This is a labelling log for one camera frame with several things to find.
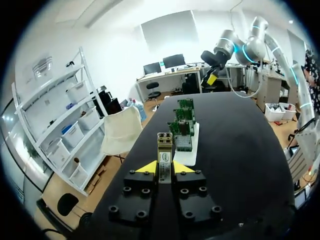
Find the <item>computer monitor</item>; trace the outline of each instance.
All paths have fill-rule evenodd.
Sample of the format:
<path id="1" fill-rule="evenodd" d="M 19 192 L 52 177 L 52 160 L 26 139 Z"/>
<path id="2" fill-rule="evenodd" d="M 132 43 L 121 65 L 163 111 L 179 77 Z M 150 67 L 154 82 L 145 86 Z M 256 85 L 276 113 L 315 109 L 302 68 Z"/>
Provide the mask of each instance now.
<path id="1" fill-rule="evenodd" d="M 166 69 L 186 64 L 183 54 L 165 57 L 163 63 Z"/>
<path id="2" fill-rule="evenodd" d="M 145 74 L 161 73 L 161 67 L 159 62 L 151 63 L 143 66 Z"/>

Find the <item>ceiling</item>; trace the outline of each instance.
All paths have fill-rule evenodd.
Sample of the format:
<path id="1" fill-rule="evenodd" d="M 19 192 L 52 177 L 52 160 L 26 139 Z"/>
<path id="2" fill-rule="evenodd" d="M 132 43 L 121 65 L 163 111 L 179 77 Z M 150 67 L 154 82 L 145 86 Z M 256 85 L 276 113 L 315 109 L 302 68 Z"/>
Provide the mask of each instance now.
<path id="1" fill-rule="evenodd" d="M 187 11 L 230 11 L 241 0 L 53 0 L 34 19 L 28 33 L 53 28 L 132 29 L 168 14 Z M 283 29 L 294 19 L 280 0 L 243 0 L 233 11 L 252 11 Z"/>

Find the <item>water bottle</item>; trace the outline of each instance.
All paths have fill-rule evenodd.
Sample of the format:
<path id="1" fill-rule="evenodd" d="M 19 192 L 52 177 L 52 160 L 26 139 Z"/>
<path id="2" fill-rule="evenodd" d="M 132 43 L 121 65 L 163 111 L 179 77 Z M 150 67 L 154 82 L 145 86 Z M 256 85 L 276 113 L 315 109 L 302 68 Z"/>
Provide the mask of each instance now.
<path id="1" fill-rule="evenodd" d="M 134 104 L 134 102 L 132 101 L 132 98 L 129 98 L 129 101 L 127 102 L 126 106 L 130 107 L 132 104 Z"/>
<path id="2" fill-rule="evenodd" d="M 147 115 L 146 115 L 146 112 L 145 112 L 145 109 L 144 109 L 144 104 L 142 102 L 140 102 L 140 101 L 137 102 L 135 99 L 133 99 L 132 100 L 132 105 L 135 106 L 139 110 L 141 122 L 146 120 Z"/>

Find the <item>white chair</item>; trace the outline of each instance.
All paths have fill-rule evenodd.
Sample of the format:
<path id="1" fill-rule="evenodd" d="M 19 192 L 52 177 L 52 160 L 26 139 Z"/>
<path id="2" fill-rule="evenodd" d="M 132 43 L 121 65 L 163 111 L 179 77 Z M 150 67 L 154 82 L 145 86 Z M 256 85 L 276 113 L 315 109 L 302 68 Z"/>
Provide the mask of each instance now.
<path id="1" fill-rule="evenodd" d="M 119 155 L 122 163 L 124 158 L 120 154 L 131 150 L 142 129 L 140 113 L 135 106 L 105 116 L 101 152 L 110 156 Z"/>

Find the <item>person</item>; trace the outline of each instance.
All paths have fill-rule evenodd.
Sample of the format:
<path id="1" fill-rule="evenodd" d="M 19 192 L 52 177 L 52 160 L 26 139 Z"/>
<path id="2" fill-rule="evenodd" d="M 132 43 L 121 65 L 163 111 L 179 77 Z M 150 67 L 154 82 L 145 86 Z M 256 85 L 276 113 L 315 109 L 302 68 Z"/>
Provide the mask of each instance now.
<path id="1" fill-rule="evenodd" d="M 305 79 L 309 83 L 309 91 L 314 109 L 316 119 L 320 116 L 320 63 L 318 62 L 318 55 L 311 49 L 305 51 L 305 64 L 303 69 Z M 302 125 L 301 117 L 298 120 L 297 128 L 300 129 Z"/>

